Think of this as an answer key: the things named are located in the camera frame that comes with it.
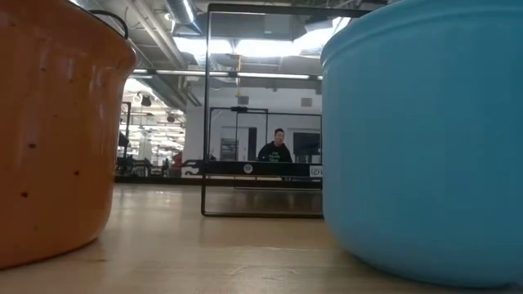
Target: fluorescent light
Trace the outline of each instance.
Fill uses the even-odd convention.
[[[282,74],[282,73],[238,73],[240,78],[287,78],[287,79],[309,79],[307,74]]]
[[[157,74],[166,74],[166,75],[184,75],[184,76],[193,76],[193,77],[203,77],[205,76],[205,71],[203,70],[169,70],[169,69],[159,69],[156,71]],[[211,77],[235,77],[235,74],[241,78],[280,78],[280,79],[308,79],[309,76],[306,74],[284,74],[284,73],[238,73],[238,72],[215,72],[212,71],[209,73]]]
[[[235,53],[247,57],[276,57],[295,56],[299,51],[291,41],[241,40]]]
[[[207,41],[202,38],[179,38],[174,37],[174,42],[182,52],[190,53],[194,56],[205,56],[207,53]],[[230,42],[222,39],[209,41],[209,52],[211,54],[232,53]]]
[[[144,78],[144,79],[152,79],[152,74],[146,74],[146,75],[140,75],[140,74],[132,74],[129,76],[129,78]]]
[[[131,113],[131,116],[154,116],[152,113]]]

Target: black metal frame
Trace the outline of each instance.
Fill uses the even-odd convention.
[[[296,215],[296,214],[273,214],[273,213],[233,213],[233,212],[207,212],[205,209],[206,203],[206,185],[208,182],[209,169],[209,142],[210,142],[210,108],[209,108],[209,78],[210,78],[210,64],[209,64],[209,41],[211,37],[211,15],[213,12],[218,13],[263,13],[274,15],[302,15],[302,16],[332,16],[332,17],[351,17],[359,18],[366,15],[370,11],[359,10],[342,10],[342,9],[328,9],[328,8],[314,8],[314,7],[276,7],[276,6],[255,6],[255,5],[235,5],[235,4],[216,4],[212,3],[208,6],[207,18],[207,52],[205,62],[205,97],[203,103],[203,168],[202,168],[202,194],[201,194],[201,213],[204,216],[228,216],[228,217],[269,217],[269,218],[321,218],[317,215]],[[321,127],[323,128],[323,119],[320,119]],[[321,140],[321,148],[323,149],[323,136]]]
[[[129,125],[131,124],[131,102],[123,102],[122,104],[127,105],[127,122],[125,124],[125,137],[129,139]],[[127,147],[129,144],[123,147],[123,159],[127,158]]]
[[[238,116],[239,114],[265,114],[266,120],[265,120],[265,138],[266,143],[268,143],[267,138],[269,136],[269,115],[289,115],[289,116],[309,116],[309,117],[317,117],[320,118],[320,148],[323,149],[323,141],[324,136],[323,132],[323,116],[321,114],[293,114],[293,113],[275,113],[275,112],[269,112],[268,109],[256,109],[256,108],[243,108],[243,107],[211,107],[209,108],[209,142],[211,141],[211,134],[212,134],[212,112],[214,110],[229,110],[231,112],[236,112],[236,126],[235,126],[235,140],[238,140]],[[209,144],[207,152],[210,155],[211,145]],[[235,158],[238,160],[238,146],[235,147]],[[323,162],[324,156],[323,153],[320,153],[320,163]]]

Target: green print on shirt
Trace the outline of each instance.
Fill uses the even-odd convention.
[[[279,163],[279,153],[273,151],[271,154],[269,154],[269,161],[272,163]]]

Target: man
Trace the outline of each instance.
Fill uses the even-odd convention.
[[[291,153],[284,144],[285,132],[282,129],[275,131],[275,140],[261,148],[258,161],[269,163],[292,163]]]

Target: exposed ductwork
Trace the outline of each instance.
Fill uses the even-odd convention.
[[[185,25],[196,33],[202,33],[196,21],[198,8],[192,0],[165,0],[165,4],[177,25]]]

